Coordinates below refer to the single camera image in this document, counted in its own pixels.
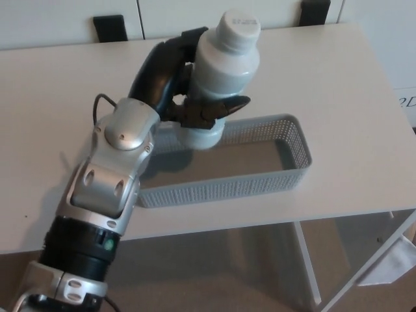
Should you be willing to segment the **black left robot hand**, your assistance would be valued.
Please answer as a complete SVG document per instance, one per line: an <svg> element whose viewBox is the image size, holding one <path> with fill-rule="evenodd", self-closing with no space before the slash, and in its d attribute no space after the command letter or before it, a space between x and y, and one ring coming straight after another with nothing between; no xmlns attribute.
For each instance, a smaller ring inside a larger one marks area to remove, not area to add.
<svg viewBox="0 0 416 312"><path fill-rule="evenodd" d="M157 44L137 73L128 97L149 105L162 122L177 122L191 129L212 129L217 120L249 104L248 96L213 100L186 97L183 105L173 101L174 96L190 90L197 43L207 31L207 27L187 30Z"/></svg>

